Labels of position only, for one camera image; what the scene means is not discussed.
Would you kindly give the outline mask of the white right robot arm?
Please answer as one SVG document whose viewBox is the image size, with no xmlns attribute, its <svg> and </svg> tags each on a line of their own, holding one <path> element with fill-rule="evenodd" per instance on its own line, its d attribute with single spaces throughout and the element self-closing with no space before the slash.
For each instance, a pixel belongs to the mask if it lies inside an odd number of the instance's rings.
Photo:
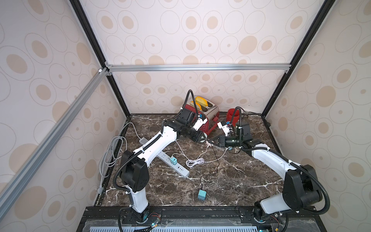
<svg viewBox="0 0 371 232">
<path fill-rule="evenodd" d="M 253 138 L 249 123 L 239 120 L 235 125 L 231 122 L 219 122 L 218 127 L 223 134 L 207 141 L 219 148 L 239 148 L 273 171 L 283 180 L 283 191 L 274 196 L 255 202 L 253 215 L 256 221 L 264 221 L 267 216 L 275 213 L 305 210 L 322 215 L 330 209 L 330 198 L 325 187 L 317 178 L 311 165 L 300 165 L 274 151 L 268 145 Z"/>
</svg>

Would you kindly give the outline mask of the white power strip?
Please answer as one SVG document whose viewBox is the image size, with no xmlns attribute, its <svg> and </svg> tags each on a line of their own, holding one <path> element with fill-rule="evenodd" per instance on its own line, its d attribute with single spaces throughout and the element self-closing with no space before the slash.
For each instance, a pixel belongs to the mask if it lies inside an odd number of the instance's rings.
<svg viewBox="0 0 371 232">
<path fill-rule="evenodd" d="M 189 176 L 189 170 L 179 163 L 176 165 L 171 164 L 170 156 L 163 151 L 165 147 L 174 141 L 174 138 L 161 134 L 154 136 L 151 140 L 141 138 L 140 143 L 142 146 L 136 149 L 134 153 L 141 151 L 142 153 L 138 156 L 138 158 L 144 159 L 148 167 L 150 166 L 151 162 L 158 157 L 173 170 L 175 170 L 180 176 L 187 178 Z"/>
</svg>

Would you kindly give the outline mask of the teal charger with black cable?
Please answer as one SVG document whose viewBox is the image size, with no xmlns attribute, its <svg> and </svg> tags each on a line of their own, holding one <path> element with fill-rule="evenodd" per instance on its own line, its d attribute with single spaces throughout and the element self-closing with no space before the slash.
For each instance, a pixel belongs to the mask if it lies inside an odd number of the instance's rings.
<svg viewBox="0 0 371 232">
<path fill-rule="evenodd" d="M 215 151 L 214 147 L 212 145 L 210 145 L 209 147 L 212 149 L 212 151 L 214 153 L 214 156 L 215 156 L 215 159 L 211 160 L 211 161 L 203 161 L 203 163 L 212 163 L 214 161 L 217 161 L 218 165 L 216 166 L 215 171 L 212 174 L 204 174 L 200 177 L 200 189 L 199 189 L 199 192 L 198 192 L 198 199 L 201 200 L 201 201 L 205 201 L 206 196 L 207 196 L 207 192 L 203 189 L 203 177 L 217 176 L 218 168 L 220 166 L 219 158 L 216 155 L 216 151 Z"/>
</svg>

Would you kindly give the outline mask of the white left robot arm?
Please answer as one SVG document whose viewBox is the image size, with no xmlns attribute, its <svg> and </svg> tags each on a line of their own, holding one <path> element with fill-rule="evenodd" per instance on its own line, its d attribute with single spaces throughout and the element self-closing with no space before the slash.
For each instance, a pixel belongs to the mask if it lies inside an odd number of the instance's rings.
<svg viewBox="0 0 371 232">
<path fill-rule="evenodd" d="M 181 136 L 195 143 L 206 141 L 207 135 L 201 131 L 201 127 L 208 119 L 201 116 L 197 108 L 193 112 L 185 107 L 189 96 L 196 102 L 193 91 L 189 90 L 176 116 L 163 120 L 160 131 L 144 145 L 133 152 L 126 150 L 122 155 L 121 165 L 113 177 L 113 185 L 129 194 L 130 206 L 138 214 L 148 208 L 145 188 L 150 179 L 148 167 L 153 159 Z"/>
</svg>

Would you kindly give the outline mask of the teal charger with white cable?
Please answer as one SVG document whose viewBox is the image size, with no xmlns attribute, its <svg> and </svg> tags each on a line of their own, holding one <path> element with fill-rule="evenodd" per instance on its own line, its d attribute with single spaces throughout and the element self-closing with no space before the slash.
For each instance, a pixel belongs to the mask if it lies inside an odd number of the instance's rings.
<svg viewBox="0 0 371 232">
<path fill-rule="evenodd" d="M 189 159 L 189 158 L 185 155 L 185 153 L 183 152 L 183 150 L 182 150 L 182 148 L 180 147 L 179 144 L 178 144 L 178 146 L 179 146 L 179 148 L 180 148 L 180 150 L 181 150 L 181 153 L 174 153 L 174 154 L 170 157 L 170 162 L 171 162 L 171 164 L 176 165 L 176 164 L 178 163 L 177 158 L 176 158 L 174 155 L 183 155 L 183 156 L 186 158 L 186 163 L 185 163 L 185 164 L 186 164 L 186 166 L 187 166 L 188 168 L 193 168 L 193 167 L 196 166 L 196 165 L 206 163 L 205 159 L 202 158 L 201 156 L 202 156 L 203 154 L 205 154 L 205 153 L 208 151 L 208 147 L 206 148 L 206 151 L 205 151 L 205 152 L 201 153 L 201 154 L 197 157 L 197 159 Z"/>
</svg>

